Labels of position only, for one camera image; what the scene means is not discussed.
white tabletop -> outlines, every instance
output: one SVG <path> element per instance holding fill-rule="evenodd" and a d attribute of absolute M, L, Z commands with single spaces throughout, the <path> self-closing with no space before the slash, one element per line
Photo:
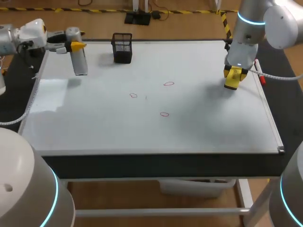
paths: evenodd
<path fill-rule="evenodd" d="M 258 76 L 249 73 L 236 91 L 223 87 L 223 41 L 133 43 L 131 64 L 113 63 L 107 42 L 85 52 L 87 76 L 74 75 L 69 54 L 45 54 L 19 132 L 42 156 L 278 153 L 282 146 Z"/>

red ink mark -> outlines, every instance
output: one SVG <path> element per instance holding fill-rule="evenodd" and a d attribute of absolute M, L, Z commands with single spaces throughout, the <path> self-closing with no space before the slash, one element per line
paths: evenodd
<path fill-rule="evenodd" d="M 137 97 L 138 97 L 138 95 L 135 94 L 135 93 L 129 93 L 129 95 L 130 95 L 132 98 L 137 98 Z"/>
<path fill-rule="evenodd" d="M 161 112 L 160 115 L 161 115 L 162 117 L 168 117 L 168 116 L 169 116 L 169 113 Z"/>
<path fill-rule="evenodd" d="M 174 82 L 166 82 L 165 84 L 163 84 L 164 86 L 171 86 L 171 85 L 174 85 L 175 83 Z"/>

table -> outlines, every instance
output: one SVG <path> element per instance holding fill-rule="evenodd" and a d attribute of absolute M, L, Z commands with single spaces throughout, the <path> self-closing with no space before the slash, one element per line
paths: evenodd
<path fill-rule="evenodd" d="M 43 53 L 30 62 L 39 67 Z M 258 59 L 264 72 L 277 76 L 294 76 L 283 51 L 274 50 L 266 42 L 260 44 Z M 27 105 L 34 81 L 29 69 L 22 65 L 21 59 L 15 57 L 5 77 L 7 92 L 0 96 L 3 110 L 0 119 L 3 121 L 14 120 L 21 115 Z M 46 162 L 55 170 L 60 178 L 106 178 L 108 180 L 122 177 L 124 179 L 151 178 L 151 177 L 181 177 L 181 178 L 240 178 L 238 186 L 244 208 L 239 209 L 168 209 L 168 210 L 114 210 L 121 215 L 205 215 L 205 214 L 245 214 L 247 226 L 253 225 L 256 217 L 266 207 L 270 188 L 274 182 L 265 189 L 264 198 L 252 206 L 251 196 L 245 197 L 247 181 L 241 178 L 280 176 L 288 160 L 303 139 L 303 114 L 302 91 L 298 83 L 281 83 L 268 80 L 263 88 L 270 110 L 275 120 L 277 129 L 285 147 L 284 154 L 145 154 L 145 155 L 98 155 L 89 156 L 50 156 L 44 157 Z M 19 125 L 8 128 L 17 131 Z M 81 216 L 112 215 L 113 211 L 96 210 L 78 211 Z"/>

white table frame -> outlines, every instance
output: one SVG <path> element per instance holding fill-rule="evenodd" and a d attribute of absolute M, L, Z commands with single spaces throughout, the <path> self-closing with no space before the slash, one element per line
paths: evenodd
<path fill-rule="evenodd" d="M 215 177 L 180 177 L 182 180 L 192 179 L 217 179 Z M 62 179 L 67 187 L 69 182 L 92 182 L 92 181 L 133 181 L 133 180 L 160 180 L 166 178 L 103 178 L 103 179 Z M 236 181 L 239 193 L 240 208 L 166 208 L 166 209 L 107 209 L 107 210 L 76 210 L 76 217 L 97 218 L 97 217 L 194 217 L 194 216 L 216 216 L 216 215 L 238 215 L 243 216 L 245 227 L 258 227 L 259 220 L 268 211 L 268 202 L 272 189 L 277 183 L 271 179 L 261 195 L 255 202 L 252 200 L 250 186 L 247 179 L 238 178 Z"/>

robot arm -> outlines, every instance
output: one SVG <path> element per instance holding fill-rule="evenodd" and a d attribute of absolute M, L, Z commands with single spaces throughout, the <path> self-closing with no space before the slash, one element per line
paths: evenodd
<path fill-rule="evenodd" d="M 48 33 L 42 19 L 33 20 L 21 28 L 13 25 L 0 26 L 0 56 L 18 54 L 21 48 L 33 50 L 45 48 L 57 53 L 71 53 L 75 75 L 87 75 L 88 67 L 84 53 L 86 44 L 82 42 L 81 31 L 69 27 L 66 31 Z M 0 74 L 0 95 L 6 90 Z"/>
<path fill-rule="evenodd" d="M 303 7 L 292 0 L 243 0 L 225 68 L 237 67 L 247 74 L 256 58 L 258 43 L 265 35 L 269 44 L 277 49 L 302 43 Z M 232 84 L 236 89 L 239 82 Z"/>

